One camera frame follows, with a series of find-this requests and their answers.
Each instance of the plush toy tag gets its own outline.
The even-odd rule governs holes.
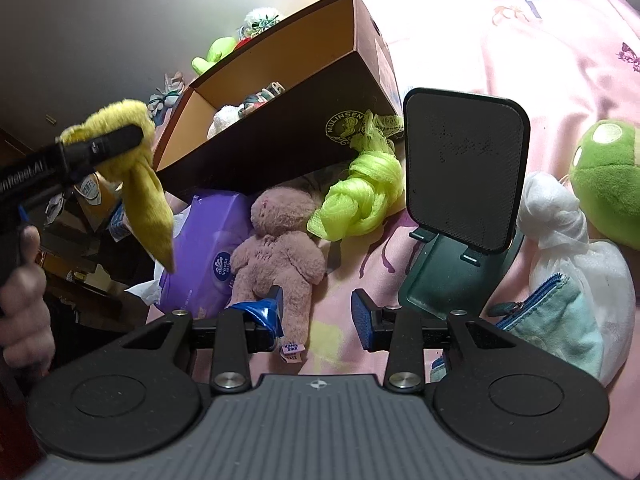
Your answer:
[[[298,343],[287,343],[280,347],[280,357],[287,364],[301,363],[302,352],[305,350],[303,345]]]

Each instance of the purple tissue package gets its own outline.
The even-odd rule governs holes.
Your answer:
[[[215,317],[231,297],[231,254],[253,233],[251,201],[229,191],[193,197],[189,215],[174,238],[175,272],[164,272],[158,309],[177,308],[194,319]]]

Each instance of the zipper pouch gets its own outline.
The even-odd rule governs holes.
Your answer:
[[[604,343],[596,319],[580,287],[569,276],[553,274],[525,301],[489,307],[495,325],[581,368],[600,376]],[[431,382],[446,375],[444,359],[431,365]]]

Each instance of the green stuffed toy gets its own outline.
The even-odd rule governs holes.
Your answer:
[[[640,128],[623,121],[595,123],[578,144],[569,177],[593,226],[640,250]]]
[[[193,61],[191,61],[191,67],[195,70],[196,74],[204,74],[223,57],[231,54],[236,47],[236,43],[238,43],[236,38],[218,38],[209,48],[207,57],[205,59],[202,59],[201,57],[193,58]]]

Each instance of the pink plush toy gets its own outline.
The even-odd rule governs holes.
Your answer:
[[[311,286],[322,281],[326,262],[306,234],[316,204],[304,191],[274,187],[251,208],[255,235],[231,256],[236,275],[230,304],[264,298],[272,285],[284,296],[280,353],[286,362],[300,362],[309,335]]]

